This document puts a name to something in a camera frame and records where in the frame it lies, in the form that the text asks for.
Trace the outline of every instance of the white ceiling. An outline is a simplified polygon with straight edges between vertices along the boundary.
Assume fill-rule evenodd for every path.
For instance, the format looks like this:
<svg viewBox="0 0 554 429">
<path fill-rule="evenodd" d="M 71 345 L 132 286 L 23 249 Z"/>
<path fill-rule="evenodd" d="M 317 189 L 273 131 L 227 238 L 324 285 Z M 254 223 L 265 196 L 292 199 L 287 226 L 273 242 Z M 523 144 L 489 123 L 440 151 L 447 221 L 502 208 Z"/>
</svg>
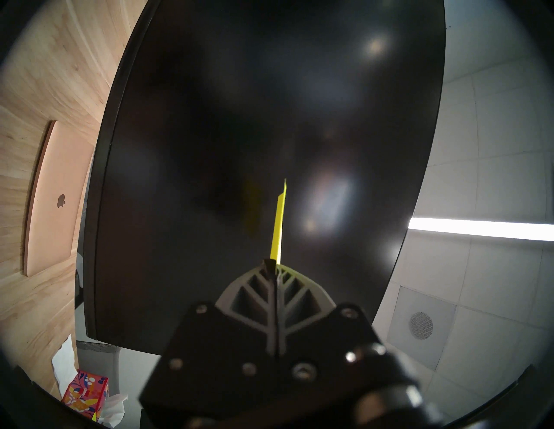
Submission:
<svg viewBox="0 0 554 429">
<path fill-rule="evenodd" d="M 531 55 L 531 39 L 501 0 L 445 0 L 444 81 Z"/>
<path fill-rule="evenodd" d="M 414 215 L 554 223 L 551 73 L 500 2 L 446 0 L 445 9 L 447 83 Z M 419 352 L 404 357 L 448 420 L 538 363 L 554 333 L 551 243 L 409 231 L 373 324 L 395 351 L 389 328 L 403 288 L 456 305 L 436 367 Z"/>
</svg>

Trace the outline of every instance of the gray chair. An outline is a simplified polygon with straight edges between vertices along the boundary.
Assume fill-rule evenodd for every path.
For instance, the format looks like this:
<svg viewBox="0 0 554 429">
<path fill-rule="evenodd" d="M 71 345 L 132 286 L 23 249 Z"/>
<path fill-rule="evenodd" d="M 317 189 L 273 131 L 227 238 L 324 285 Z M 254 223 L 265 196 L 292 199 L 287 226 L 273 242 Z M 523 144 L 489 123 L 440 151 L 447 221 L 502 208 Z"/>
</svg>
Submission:
<svg viewBox="0 0 554 429">
<path fill-rule="evenodd" d="M 77 341 L 79 369 L 108 377 L 110 396 L 119 393 L 119 352 L 121 347 L 111 344 Z"/>
</svg>

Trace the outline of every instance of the wooden floor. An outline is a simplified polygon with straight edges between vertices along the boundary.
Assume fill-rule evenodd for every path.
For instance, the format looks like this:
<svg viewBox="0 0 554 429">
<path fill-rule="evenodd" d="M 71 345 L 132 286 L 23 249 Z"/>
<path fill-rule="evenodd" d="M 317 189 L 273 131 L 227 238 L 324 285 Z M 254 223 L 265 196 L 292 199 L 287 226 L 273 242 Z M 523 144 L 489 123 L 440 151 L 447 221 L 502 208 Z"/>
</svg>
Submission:
<svg viewBox="0 0 554 429">
<path fill-rule="evenodd" d="M 117 66 L 145 3 L 50 0 L 0 68 L 0 337 L 11 363 L 56 397 L 52 356 L 69 334 L 75 340 L 80 214 L 71 258 L 25 277 L 33 175 L 51 120 L 65 122 L 96 144 Z"/>
</svg>

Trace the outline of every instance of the apple logo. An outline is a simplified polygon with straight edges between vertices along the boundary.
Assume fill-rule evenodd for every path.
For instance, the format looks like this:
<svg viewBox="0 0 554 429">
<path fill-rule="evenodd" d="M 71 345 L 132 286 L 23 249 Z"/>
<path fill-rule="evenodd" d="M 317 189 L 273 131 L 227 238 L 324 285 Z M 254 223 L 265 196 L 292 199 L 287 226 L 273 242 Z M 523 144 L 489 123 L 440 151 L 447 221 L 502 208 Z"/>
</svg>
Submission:
<svg viewBox="0 0 554 429">
<path fill-rule="evenodd" d="M 58 208 L 63 207 L 65 204 L 65 195 L 62 194 L 58 197 Z"/>
</svg>

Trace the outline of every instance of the ceiling tile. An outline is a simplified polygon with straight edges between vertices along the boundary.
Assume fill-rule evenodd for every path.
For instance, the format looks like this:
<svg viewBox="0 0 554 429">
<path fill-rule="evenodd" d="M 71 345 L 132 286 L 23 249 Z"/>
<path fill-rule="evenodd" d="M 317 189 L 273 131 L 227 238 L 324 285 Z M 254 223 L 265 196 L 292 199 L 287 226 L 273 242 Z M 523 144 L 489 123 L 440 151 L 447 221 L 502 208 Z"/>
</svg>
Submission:
<svg viewBox="0 0 554 429">
<path fill-rule="evenodd" d="M 552 340 L 552 331 L 527 326 L 520 335 L 520 340 L 498 386 L 498 393 L 517 380 L 523 371 L 531 365 L 539 365 Z"/>
<path fill-rule="evenodd" d="M 541 149 L 531 89 L 522 87 L 477 100 L 479 157 Z"/>
<path fill-rule="evenodd" d="M 429 166 L 425 172 L 414 216 L 472 218 L 477 196 L 477 161 Z"/>
<path fill-rule="evenodd" d="M 479 160 L 475 209 L 478 219 L 541 222 L 545 214 L 545 165 L 541 153 Z"/>
<path fill-rule="evenodd" d="M 388 328 L 391 326 L 392 314 L 394 313 L 399 290 L 400 285 L 393 282 L 388 284 L 383 300 L 381 300 L 379 310 L 377 310 L 375 319 L 373 319 L 373 323 L 371 324 L 381 341 L 387 339 Z"/>
<path fill-rule="evenodd" d="M 387 343 L 434 370 L 448 338 L 455 311 L 454 304 L 401 287 Z"/>
<path fill-rule="evenodd" d="M 554 328 L 554 243 L 544 243 L 538 287 L 529 323 Z"/>
<path fill-rule="evenodd" d="M 478 71 L 472 74 L 471 78 L 476 99 L 527 85 L 525 69 L 521 61 L 510 61 Z"/>
<path fill-rule="evenodd" d="M 540 241 L 472 238 L 460 304 L 526 322 L 541 254 Z"/>
<path fill-rule="evenodd" d="M 542 146 L 554 150 L 554 85 L 533 85 L 531 93 L 541 125 Z"/>
<path fill-rule="evenodd" d="M 478 156 L 475 102 L 441 107 L 429 165 L 475 159 Z"/>
<path fill-rule="evenodd" d="M 554 152 L 545 152 L 546 223 L 554 224 Z"/>
<path fill-rule="evenodd" d="M 437 373 L 484 398 L 491 398 L 523 328 L 518 322 L 458 307 Z"/>
<path fill-rule="evenodd" d="M 473 86 L 470 76 L 443 85 L 443 92 L 440 96 L 441 107 L 454 106 L 467 101 L 473 101 Z"/>
<path fill-rule="evenodd" d="M 550 84 L 554 81 L 548 65 L 539 56 L 532 56 L 521 61 L 524 66 L 525 77 L 529 85 Z"/>
<path fill-rule="evenodd" d="M 408 231 L 400 284 L 458 302 L 469 256 L 470 237 Z"/>
<path fill-rule="evenodd" d="M 426 401 L 436 404 L 443 413 L 453 418 L 465 416 L 486 402 L 485 398 L 456 385 L 439 374 L 433 375 L 424 397 Z"/>
<path fill-rule="evenodd" d="M 385 347 L 390 353 L 395 353 L 396 355 L 398 355 L 402 359 L 402 362 L 411 365 L 411 367 L 418 375 L 419 391 L 422 394 L 425 394 L 427 388 L 429 387 L 429 383 L 431 383 L 431 378 L 433 378 L 433 374 L 435 373 L 435 371 L 430 370 L 425 365 L 422 365 L 415 359 L 412 359 L 410 356 L 393 346 L 391 343 L 385 343 Z"/>
</svg>

